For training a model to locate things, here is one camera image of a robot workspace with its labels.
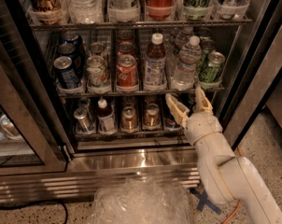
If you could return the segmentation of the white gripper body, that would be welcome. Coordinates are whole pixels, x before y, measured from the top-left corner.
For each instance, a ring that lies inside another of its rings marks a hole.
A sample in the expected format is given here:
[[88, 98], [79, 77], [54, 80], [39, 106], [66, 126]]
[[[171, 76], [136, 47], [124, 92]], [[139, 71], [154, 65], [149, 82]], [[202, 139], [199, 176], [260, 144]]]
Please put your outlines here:
[[211, 133], [221, 132], [222, 127], [219, 120], [209, 112], [193, 113], [187, 118], [184, 127], [184, 134], [191, 145]]

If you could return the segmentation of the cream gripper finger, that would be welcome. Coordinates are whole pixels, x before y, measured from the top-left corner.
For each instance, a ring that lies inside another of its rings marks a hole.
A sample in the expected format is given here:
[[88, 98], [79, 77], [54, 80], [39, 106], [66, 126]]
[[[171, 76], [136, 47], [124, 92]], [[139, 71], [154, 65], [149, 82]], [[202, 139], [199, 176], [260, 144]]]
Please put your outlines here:
[[186, 121], [189, 118], [188, 114], [190, 110], [177, 100], [175, 96], [170, 93], [165, 95], [166, 104], [170, 110], [170, 113], [174, 117], [177, 124], [182, 127], [186, 126]]
[[201, 87], [197, 87], [195, 89], [195, 112], [208, 112], [210, 114], [213, 113], [213, 106], [206, 98], [204, 91]]

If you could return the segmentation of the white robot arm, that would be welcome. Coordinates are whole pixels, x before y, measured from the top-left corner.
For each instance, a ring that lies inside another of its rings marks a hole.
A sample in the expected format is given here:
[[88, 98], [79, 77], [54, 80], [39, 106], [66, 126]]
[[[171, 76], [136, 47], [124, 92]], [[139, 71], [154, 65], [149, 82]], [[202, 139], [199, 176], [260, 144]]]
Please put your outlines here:
[[204, 189], [215, 204], [240, 201], [252, 224], [282, 224], [282, 211], [253, 163], [237, 157], [213, 107], [201, 88], [195, 90], [195, 111], [168, 93], [165, 101], [175, 121], [184, 128], [198, 155], [197, 167]]

